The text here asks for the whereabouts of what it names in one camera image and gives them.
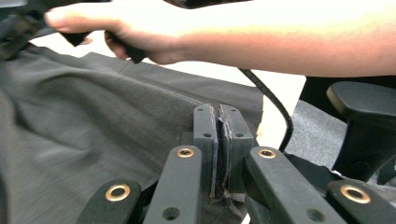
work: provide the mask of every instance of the finger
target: finger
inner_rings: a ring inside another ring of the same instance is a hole
[[[82,33],[94,30],[117,32],[120,26],[113,3],[82,3],[68,7],[56,7],[48,11],[45,21],[48,26],[63,33]]]
[[[113,53],[118,58],[121,58],[123,60],[129,58],[129,56],[126,54],[125,47],[120,43],[118,43],[117,41],[114,41],[112,35],[108,31],[105,32],[105,42],[107,46],[110,48],[110,50],[113,51]]]

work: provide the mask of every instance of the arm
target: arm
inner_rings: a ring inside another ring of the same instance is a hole
[[[322,77],[396,74],[394,1],[262,0],[191,10],[146,2],[125,11],[120,3],[64,7],[59,30],[112,31],[157,63],[204,61]]]

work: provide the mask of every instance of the hand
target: hand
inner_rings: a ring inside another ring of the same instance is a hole
[[[106,30],[125,43],[142,49],[155,63],[181,61],[178,45],[183,33],[181,24],[185,9],[162,0],[134,0],[109,3],[82,3],[53,8],[46,13],[48,26],[62,33]],[[122,59],[125,48],[105,32],[109,48]]]

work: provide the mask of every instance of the metal grommet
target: metal grommet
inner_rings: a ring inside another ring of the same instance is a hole
[[[116,189],[122,189],[123,193],[120,195],[114,195]],[[106,192],[106,199],[111,202],[119,202],[124,200],[131,193],[131,189],[128,185],[113,185]]]
[[[341,193],[350,201],[355,203],[369,203],[371,201],[370,196],[366,192],[350,185],[344,185],[341,187]]]
[[[273,159],[276,157],[276,153],[271,149],[261,149],[258,153],[265,159]]]
[[[181,158],[189,158],[194,155],[194,151],[189,148],[182,148],[177,151],[177,155]]]

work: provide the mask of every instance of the black cable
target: black cable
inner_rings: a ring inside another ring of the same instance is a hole
[[[256,85],[257,88],[276,106],[276,108],[279,110],[279,112],[282,114],[283,118],[286,121],[286,132],[285,136],[283,137],[282,144],[280,144],[279,151],[284,152],[286,146],[288,145],[291,135],[293,134],[293,121],[291,120],[291,117],[289,115],[289,112],[286,110],[285,106],[277,99],[277,97],[271,92],[270,89],[268,89],[267,86],[258,78],[256,75],[244,68],[238,68],[250,81]]]

